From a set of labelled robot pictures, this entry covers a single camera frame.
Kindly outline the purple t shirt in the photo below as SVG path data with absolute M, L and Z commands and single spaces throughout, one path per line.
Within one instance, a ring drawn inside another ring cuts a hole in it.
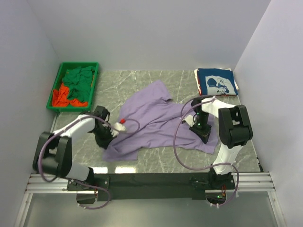
M 107 162 L 137 160 L 140 148 L 159 148 L 175 145 L 184 149 L 199 150 L 213 154 L 218 143 L 215 129 L 210 140 L 202 140 L 184 123 L 180 115 L 190 109 L 191 104 L 172 102 L 172 96 L 165 85 L 157 80 L 136 92 L 126 100 L 120 109 L 119 119 L 125 119 L 127 131 L 139 131 L 132 136 L 119 134 L 103 153 Z

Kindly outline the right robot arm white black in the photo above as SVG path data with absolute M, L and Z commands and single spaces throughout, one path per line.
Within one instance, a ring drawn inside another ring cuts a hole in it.
M 218 189 L 228 179 L 232 171 L 231 164 L 242 147 L 252 139 L 253 131 L 246 106 L 227 104 L 215 97 L 195 98 L 191 106 L 199 103 L 202 105 L 194 108 L 196 115 L 188 115 L 185 121 L 189 129 L 206 144 L 212 129 L 208 118 L 212 115 L 218 119 L 221 145 L 208 176 L 209 186 Z

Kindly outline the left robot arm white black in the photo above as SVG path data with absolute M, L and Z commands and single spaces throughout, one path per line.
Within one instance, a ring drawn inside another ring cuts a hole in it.
M 89 190 L 95 177 L 91 167 L 72 160 L 72 142 L 85 133 L 93 133 L 97 145 L 107 149 L 115 138 L 109 126 L 110 112 L 97 106 L 93 112 L 83 112 L 76 120 L 54 132 L 43 132 L 38 139 L 33 160 L 33 169 L 38 173 L 54 175 L 55 178 L 78 180 L 78 185 Z

